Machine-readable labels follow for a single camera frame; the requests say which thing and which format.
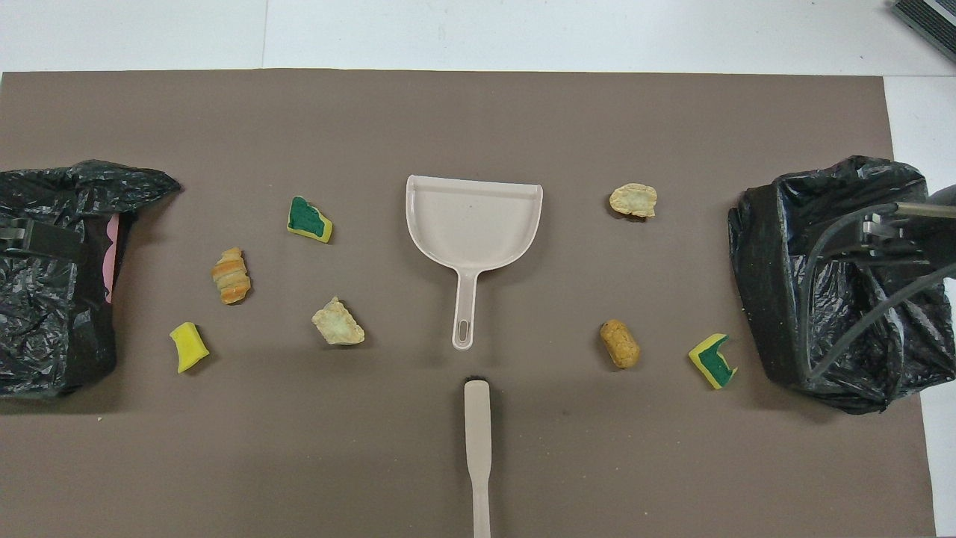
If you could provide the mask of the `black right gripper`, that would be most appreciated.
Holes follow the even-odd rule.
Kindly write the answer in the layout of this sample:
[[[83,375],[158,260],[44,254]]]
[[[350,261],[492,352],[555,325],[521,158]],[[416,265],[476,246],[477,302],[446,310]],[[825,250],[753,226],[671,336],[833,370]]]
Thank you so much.
[[[917,276],[941,273],[954,278],[955,186],[936,191],[919,203],[898,203],[895,216],[904,219],[901,229],[895,219],[872,212],[863,218],[863,242],[887,243],[902,238],[910,250],[904,266]]]

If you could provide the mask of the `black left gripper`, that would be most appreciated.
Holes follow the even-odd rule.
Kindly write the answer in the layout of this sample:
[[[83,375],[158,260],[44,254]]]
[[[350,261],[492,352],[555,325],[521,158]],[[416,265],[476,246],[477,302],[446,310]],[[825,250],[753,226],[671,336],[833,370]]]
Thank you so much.
[[[3,220],[1,251],[11,258],[81,260],[82,235],[36,220]]]

